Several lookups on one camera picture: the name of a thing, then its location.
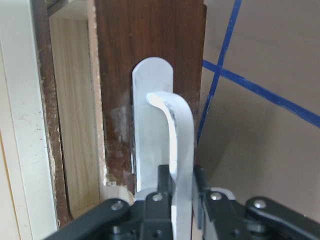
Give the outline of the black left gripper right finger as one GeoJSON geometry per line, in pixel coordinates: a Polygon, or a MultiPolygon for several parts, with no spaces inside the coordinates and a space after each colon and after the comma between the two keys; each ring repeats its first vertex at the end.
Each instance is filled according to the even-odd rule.
{"type": "Polygon", "coordinates": [[[193,166],[192,207],[203,240],[246,240],[245,208],[221,190],[211,190],[200,165],[193,166]]]}

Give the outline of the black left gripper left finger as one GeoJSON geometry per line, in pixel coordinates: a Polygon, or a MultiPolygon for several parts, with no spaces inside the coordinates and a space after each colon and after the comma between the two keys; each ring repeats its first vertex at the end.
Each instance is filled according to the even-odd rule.
{"type": "Polygon", "coordinates": [[[157,168],[157,190],[143,201],[140,240],[172,240],[173,180],[168,165],[157,168]]]}

